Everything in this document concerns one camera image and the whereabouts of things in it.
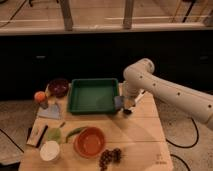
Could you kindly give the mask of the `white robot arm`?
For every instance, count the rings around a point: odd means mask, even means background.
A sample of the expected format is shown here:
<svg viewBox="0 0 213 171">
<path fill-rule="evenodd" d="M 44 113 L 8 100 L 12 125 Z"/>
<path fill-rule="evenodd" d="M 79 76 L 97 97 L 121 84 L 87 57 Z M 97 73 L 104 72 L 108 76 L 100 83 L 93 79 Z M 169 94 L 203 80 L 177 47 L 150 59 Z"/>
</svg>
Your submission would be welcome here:
<svg viewBox="0 0 213 171">
<path fill-rule="evenodd" d="M 135 99 L 143 89 L 190 114 L 213 131 L 213 95 L 154 76 L 154 70 L 154 63 L 148 58 L 127 66 L 123 71 L 124 97 Z"/>
</svg>

